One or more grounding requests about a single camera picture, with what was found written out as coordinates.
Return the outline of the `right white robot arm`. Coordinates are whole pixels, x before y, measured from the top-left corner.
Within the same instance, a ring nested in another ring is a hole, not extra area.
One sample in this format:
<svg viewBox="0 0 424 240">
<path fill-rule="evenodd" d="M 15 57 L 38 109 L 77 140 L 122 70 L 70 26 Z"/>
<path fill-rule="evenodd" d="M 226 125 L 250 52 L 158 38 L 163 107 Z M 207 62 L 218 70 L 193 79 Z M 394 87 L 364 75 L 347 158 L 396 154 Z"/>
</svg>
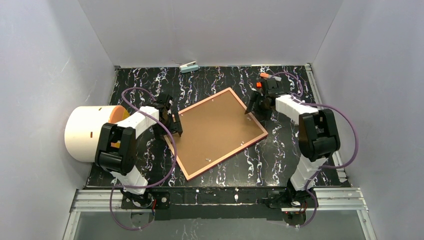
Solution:
<svg viewBox="0 0 424 240">
<path fill-rule="evenodd" d="M 281 81 L 273 78 L 256 83 L 245 111 L 269 119 L 278 112 L 298 125 L 298 147 L 301 153 L 295 172 L 286 188 L 268 196 L 269 207 L 303 204 L 313 196 L 313 180 L 341 142 L 334 112 L 306 105 L 283 90 Z"/>
</svg>

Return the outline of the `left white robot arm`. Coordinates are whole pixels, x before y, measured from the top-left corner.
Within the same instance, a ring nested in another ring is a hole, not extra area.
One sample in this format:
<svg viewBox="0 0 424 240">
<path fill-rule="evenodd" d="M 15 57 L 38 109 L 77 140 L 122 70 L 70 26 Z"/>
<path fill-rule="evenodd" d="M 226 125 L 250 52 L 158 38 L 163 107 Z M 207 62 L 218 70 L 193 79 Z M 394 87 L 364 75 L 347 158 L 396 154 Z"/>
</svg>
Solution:
<svg viewBox="0 0 424 240">
<path fill-rule="evenodd" d="M 137 138 L 150 127 L 156 136 L 183 133 L 180 117 L 173 108 L 173 97 L 161 93 L 139 111 L 117 123 L 105 123 L 100 129 L 95 165 L 111 173 L 127 193 L 142 196 L 149 187 L 148 180 L 135 166 Z"/>
</svg>

